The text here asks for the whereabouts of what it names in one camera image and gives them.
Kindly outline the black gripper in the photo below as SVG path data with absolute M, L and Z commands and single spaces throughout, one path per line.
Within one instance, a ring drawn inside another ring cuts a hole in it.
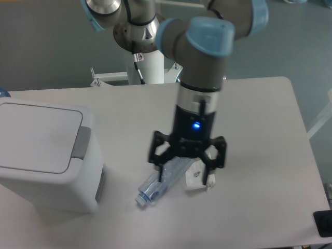
M 208 176 L 216 168 L 225 166 L 227 142 L 223 136 L 211 139 L 211 132 L 216 113 L 208 113 L 200 116 L 179 107 L 175 108 L 173 130 L 165 135 L 160 131 L 154 131 L 149 152 L 148 162 L 153 164 L 158 173 L 157 180 L 162 181 L 164 165 L 171 159 L 169 147 L 177 157 L 200 158 L 205 165 L 202 183 L 207 184 Z M 205 152 L 213 146 L 217 153 L 215 158 L 210 158 Z

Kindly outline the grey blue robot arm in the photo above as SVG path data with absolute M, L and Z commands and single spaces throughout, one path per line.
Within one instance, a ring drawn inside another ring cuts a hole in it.
M 182 66 L 172 132 L 155 131 L 148 161 L 159 172 L 174 157 L 199 158 L 210 172 L 225 165 L 224 137 L 211 138 L 226 61 L 235 40 L 261 31 L 268 23 L 266 1 L 204 1 L 205 12 L 189 20 L 164 19 L 146 40 L 125 38 L 132 53 L 158 49 Z

